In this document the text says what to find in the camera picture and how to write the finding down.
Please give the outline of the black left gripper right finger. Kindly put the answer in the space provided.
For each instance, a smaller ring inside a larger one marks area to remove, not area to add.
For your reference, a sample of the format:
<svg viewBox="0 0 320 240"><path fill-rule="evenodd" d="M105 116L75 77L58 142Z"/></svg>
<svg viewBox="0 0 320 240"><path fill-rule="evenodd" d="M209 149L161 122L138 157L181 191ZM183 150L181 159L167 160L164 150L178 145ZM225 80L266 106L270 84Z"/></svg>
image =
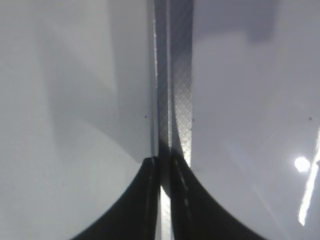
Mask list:
<svg viewBox="0 0 320 240"><path fill-rule="evenodd" d="M263 239L211 197L179 152L171 152L169 163L171 220L176 240Z"/></svg>

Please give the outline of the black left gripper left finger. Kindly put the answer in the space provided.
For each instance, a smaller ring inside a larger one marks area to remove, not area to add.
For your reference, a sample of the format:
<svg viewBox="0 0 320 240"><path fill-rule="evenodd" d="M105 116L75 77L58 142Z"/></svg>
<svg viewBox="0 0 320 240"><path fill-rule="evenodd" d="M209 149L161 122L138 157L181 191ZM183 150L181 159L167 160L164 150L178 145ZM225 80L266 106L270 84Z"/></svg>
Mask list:
<svg viewBox="0 0 320 240"><path fill-rule="evenodd" d="M74 240L153 240L158 215L160 163L156 156L143 160L120 198Z"/></svg>

